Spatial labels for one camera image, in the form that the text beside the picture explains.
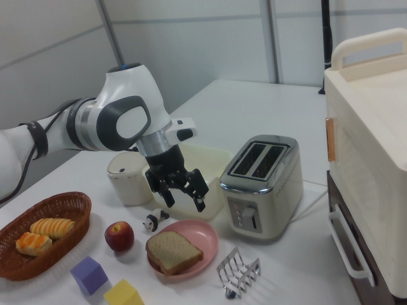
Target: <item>yellow cube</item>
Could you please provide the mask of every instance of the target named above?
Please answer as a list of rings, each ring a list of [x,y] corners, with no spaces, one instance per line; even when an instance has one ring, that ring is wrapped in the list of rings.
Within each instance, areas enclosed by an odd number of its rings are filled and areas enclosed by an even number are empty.
[[[122,279],[103,295],[109,305],[144,305],[139,292]]]

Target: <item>toast rack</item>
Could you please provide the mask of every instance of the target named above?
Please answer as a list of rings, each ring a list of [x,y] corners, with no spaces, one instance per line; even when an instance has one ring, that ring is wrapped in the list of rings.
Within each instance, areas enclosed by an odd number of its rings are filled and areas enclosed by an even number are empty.
[[[246,265],[243,263],[238,247],[235,247],[217,266],[216,271],[226,290],[224,296],[228,300],[241,299],[242,292],[247,293],[247,288],[252,286],[253,281],[256,281],[257,275],[261,275],[260,259],[257,258],[252,264]]]

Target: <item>silver toaster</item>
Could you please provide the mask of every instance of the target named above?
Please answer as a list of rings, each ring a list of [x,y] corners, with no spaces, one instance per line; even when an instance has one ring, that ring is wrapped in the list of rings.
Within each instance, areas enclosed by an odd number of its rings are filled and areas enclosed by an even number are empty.
[[[226,167],[220,185],[234,231],[277,239],[303,194],[297,141],[278,135],[251,138]]]

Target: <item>microwave handle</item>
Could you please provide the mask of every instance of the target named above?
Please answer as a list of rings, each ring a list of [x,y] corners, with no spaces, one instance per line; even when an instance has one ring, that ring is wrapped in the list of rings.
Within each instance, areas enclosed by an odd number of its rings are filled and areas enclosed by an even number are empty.
[[[360,271],[355,270],[350,265],[350,261],[345,253],[345,250],[343,249],[343,246],[339,240],[338,234],[336,233],[335,228],[332,225],[332,220],[334,220],[334,219],[338,219],[340,221],[342,227],[344,228],[346,235],[348,236],[348,239],[354,248],[354,252],[356,253],[357,258],[359,259],[359,262],[362,264],[363,270],[360,270]],[[364,259],[362,251],[359,248],[359,246],[354,238],[354,235],[352,234],[338,205],[335,205],[334,212],[331,212],[328,214],[328,224],[329,224],[329,228],[331,229],[332,237],[336,243],[336,246],[338,247],[339,254],[341,255],[342,261],[345,264],[346,270],[348,271],[349,275],[353,278],[358,278],[358,279],[367,278],[370,282],[370,285],[372,287],[374,287],[375,279],[373,277],[373,274],[368,266],[368,263]]]
[[[332,53],[332,70],[342,70],[343,59],[348,55],[358,51],[374,48],[376,46],[396,43],[398,41],[403,43],[403,51],[401,54],[407,54],[407,29],[396,28],[391,30],[383,30],[381,32],[342,41]]]

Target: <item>wicker basket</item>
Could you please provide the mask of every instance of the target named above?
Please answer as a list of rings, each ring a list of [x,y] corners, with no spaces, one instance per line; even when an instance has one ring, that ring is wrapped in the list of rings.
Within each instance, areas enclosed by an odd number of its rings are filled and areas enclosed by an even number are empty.
[[[12,281],[33,278],[52,267],[81,241],[89,229],[92,207],[90,198],[83,193],[70,192],[47,198],[17,217],[0,231],[0,277]],[[66,218],[76,226],[63,238],[54,241],[50,249],[38,257],[21,254],[15,242],[32,223],[41,218]]]

